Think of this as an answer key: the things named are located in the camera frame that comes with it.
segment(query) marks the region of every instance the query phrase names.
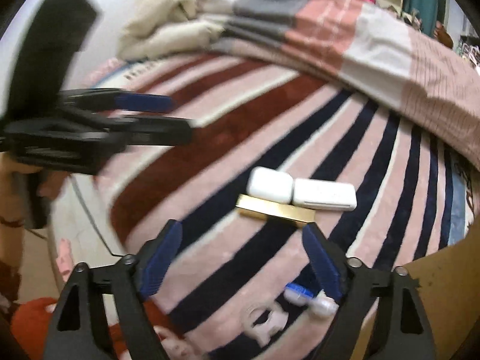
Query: blue cap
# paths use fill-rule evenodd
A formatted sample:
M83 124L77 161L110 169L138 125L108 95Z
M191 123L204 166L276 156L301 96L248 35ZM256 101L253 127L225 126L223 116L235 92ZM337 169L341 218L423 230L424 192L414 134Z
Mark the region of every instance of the blue cap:
M288 288L289 290L292 290L296 292L299 295L302 295L306 298L313 299L315 295L313 292L307 290L305 287L299 286L298 284L295 283L288 283L285 288Z

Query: gold bar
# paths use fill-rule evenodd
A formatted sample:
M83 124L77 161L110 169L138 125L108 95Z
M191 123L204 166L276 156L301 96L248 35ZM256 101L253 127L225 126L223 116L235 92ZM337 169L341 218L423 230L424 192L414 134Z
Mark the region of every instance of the gold bar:
M315 222L315 210L270 202L248 195L240 195L236 207L242 215L263 220L268 218L285 219L294 222L297 227L304 227L307 223Z

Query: navy blue stripe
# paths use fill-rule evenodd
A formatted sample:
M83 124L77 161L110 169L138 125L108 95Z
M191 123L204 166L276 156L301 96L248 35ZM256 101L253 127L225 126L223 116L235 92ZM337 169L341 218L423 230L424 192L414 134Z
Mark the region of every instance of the navy blue stripe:
M375 112L377 112L378 104L373 100L368 100L362 111L353 123L352 127L335 145L335 148L328 154L320 166L310 176L315 180L337 180L340 173L349 163L352 155L357 150L363 135L367 131Z
M218 348L213 352L210 352L208 356L211 360L250 360L264 352L270 345L282 337L282 333L292 325L297 318L307 309L307 307L298 307L287 302L283 295L280 295L276 302L282 307L283 311L289 314L289 320L285 326L285 329L281 332L278 332L276 335L271 337L270 343L268 346L260 348L258 343L252 338L247 337L244 334L240 334L229 344L224 347ZM268 313L265 312L261 317L258 318L257 323L261 323L262 320L266 320Z
M245 192L248 176L253 167L279 167L297 147L308 140L338 111L350 95L348 91L341 91L323 108L294 128L255 163L189 214L182 221L181 249L195 242L231 211L238 195ZM245 285L277 253L295 230L293 225L279 226L274 221L268 221L237 252L234 259L224 264L171 311L169 314L171 321L181 327L183 333L200 325Z
M189 332L210 317L285 245L297 230L295 225L268 221L212 276L189 293L169 314L172 323Z
M450 236L452 221L453 179L452 160L450 157L450 147L445 144L445 154L443 155L443 162L445 163L445 209L443 209L442 215L440 242L438 244L439 250L448 245L448 237Z
M314 178L336 179L358 147L378 105L369 101ZM293 152L297 147L290 147ZM186 296L169 317L181 324L183 333L193 330L234 296L283 247L296 227L268 221L232 258Z
M437 184L438 184L438 146L437 137L430 134L430 174L428 178L427 201L423 214L420 237L413 259L425 257L431 231L434 228L435 216L437 215Z
M351 128L345 133L340 141L335 145L333 150L328 154L320 166L314 171L312 179L322 180L336 180L345 166L348 164L354 152L357 150L360 141L362 140L368 126L370 125L375 112L378 109L378 104L372 100L369 100L363 107L362 111L358 114L357 119L351 126ZM287 228L289 225L286 223L278 223L275 227L277 231L280 228ZM243 262L243 266L251 263L252 259L256 259L254 253L250 253L250 261ZM299 276L295 279L295 283L309 288L314 293L321 291L320 284L317 282L313 270L310 266L306 266L302 269ZM282 294L280 294L275 300L278 302L283 310L289 314L289 320L284 329L287 330L294 321L303 313L304 307L298 307L285 301ZM268 313L265 312L258 318L257 323L261 323L262 320L267 318ZM212 360L230 359L230 360L245 360L252 359L258 356L261 352L265 351L270 345L276 342L281 337L281 333L273 336L267 347L260 348L257 342L244 334L239 335L233 341L226 346L215 350L210 353Z
M392 157L399 125L400 117L391 112L380 145L357 190L357 207L353 211L344 212L330 234L329 240L335 242L345 253L355 241L375 202Z
M246 168L234 180L227 183L215 195L191 212L182 220L183 240L178 250L181 253L196 242L212 226L228 214L235 207L238 195L244 193L248 177L254 167L277 169L289 157L292 151L302 145L316 130L329 120L344 102L351 96L351 92L342 90L324 107L312 114L303 123L296 126L279 142L268 149L257 161Z
M409 159L406 163L403 189L398 200L397 208L388 228L387 236L373 264L373 268L390 271L398 256L400 246L405 236L405 230L412 213L413 198L417 188L420 167L420 144L422 129L414 125L411 133Z

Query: folded blanket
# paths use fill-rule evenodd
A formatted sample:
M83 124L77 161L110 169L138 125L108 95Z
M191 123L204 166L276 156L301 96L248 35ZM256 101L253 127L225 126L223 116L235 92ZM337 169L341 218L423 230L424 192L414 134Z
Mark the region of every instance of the folded blanket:
M196 14L196 0L138 0L134 17L122 30L118 56L126 60L155 59L207 47L223 28L207 21L188 21Z
M289 67L330 74L444 139L480 169L480 77L435 40L362 0L197 3L203 23L220 26L210 39L220 28L228 37L213 50L242 55L247 48L248 56L269 61L282 54L294 62ZM178 32L182 26L191 31L188 23L178 26ZM246 42L239 47L239 40ZM193 47L186 42L185 49Z

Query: white wall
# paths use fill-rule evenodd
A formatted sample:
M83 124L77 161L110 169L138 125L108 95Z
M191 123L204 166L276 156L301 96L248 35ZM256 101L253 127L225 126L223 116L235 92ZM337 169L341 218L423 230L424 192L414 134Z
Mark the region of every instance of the white wall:
M452 37L454 50L457 49L463 27L463 11L455 0L449 0L447 32Z
M23 34L36 12L41 0L27 0L21 7L6 33L0 40L0 113L4 112L5 99L10 85L10 74ZM93 0L102 17L91 31L83 52L70 66L66 87L75 88L92 69L115 55L117 37L120 28L132 12L135 0Z

